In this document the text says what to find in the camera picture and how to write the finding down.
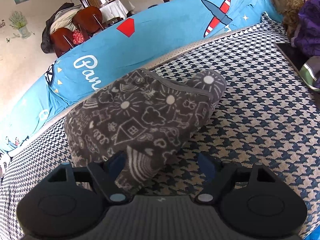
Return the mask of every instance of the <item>gray blanket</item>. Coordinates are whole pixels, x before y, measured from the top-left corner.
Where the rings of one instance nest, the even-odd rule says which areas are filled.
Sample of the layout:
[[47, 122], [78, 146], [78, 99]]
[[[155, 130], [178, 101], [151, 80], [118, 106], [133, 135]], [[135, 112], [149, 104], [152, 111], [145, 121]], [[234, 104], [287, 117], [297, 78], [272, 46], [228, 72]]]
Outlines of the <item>gray blanket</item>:
[[185, 84], [135, 70], [67, 115], [72, 160], [86, 166], [126, 152], [116, 184], [134, 193], [208, 122], [225, 89], [226, 81], [213, 70]]

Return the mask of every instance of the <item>cartoon airplane print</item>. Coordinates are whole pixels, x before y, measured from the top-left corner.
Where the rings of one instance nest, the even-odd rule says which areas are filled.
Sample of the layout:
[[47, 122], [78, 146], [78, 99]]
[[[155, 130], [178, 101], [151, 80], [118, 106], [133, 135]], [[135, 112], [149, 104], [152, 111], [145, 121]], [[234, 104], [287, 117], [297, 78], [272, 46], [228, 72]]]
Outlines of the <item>cartoon airplane print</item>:
[[207, 0], [201, 1], [213, 15], [211, 22], [209, 23], [207, 29], [204, 32], [204, 38], [218, 25], [218, 23], [221, 22], [224, 25], [228, 26], [232, 22], [232, 19], [229, 18], [227, 15], [227, 12], [230, 9], [231, 0], [224, 0], [220, 8], [218, 8], [218, 6]]

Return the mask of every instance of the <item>flower pot decal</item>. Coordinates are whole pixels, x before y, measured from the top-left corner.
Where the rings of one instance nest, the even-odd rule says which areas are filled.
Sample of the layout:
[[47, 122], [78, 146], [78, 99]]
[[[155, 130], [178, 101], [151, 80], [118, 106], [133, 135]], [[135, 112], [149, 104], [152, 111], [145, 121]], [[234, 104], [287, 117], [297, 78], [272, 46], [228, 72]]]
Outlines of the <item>flower pot decal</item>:
[[21, 38], [26, 39], [30, 37], [31, 33], [28, 31], [27, 27], [24, 26], [18, 30], [21, 34]]
[[11, 22], [10, 26], [19, 31], [21, 38], [26, 39], [30, 37], [31, 33], [27, 29], [28, 21], [22, 12], [14, 11], [10, 16], [9, 21]]

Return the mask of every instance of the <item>purple jacket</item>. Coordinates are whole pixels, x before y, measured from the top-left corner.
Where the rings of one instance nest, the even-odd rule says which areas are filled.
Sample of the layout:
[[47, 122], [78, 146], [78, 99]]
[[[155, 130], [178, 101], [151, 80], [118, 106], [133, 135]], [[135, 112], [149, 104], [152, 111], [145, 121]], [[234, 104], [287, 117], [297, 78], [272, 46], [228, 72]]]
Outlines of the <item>purple jacket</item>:
[[306, 56], [320, 56], [320, 0], [308, 0], [298, 13], [300, 23], [291, 45]]

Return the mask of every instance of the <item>red shape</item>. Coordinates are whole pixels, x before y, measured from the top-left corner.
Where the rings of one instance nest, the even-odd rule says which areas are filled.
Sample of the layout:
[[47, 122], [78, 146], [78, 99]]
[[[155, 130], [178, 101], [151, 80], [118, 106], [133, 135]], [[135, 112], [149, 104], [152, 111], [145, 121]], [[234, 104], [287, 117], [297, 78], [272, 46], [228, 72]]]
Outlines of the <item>red shape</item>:
[[117, 30], [121, 31], [124, 35], [130, 38], [131, 35], [134, 33], [134, 19], [126, 19], [117, 27]]

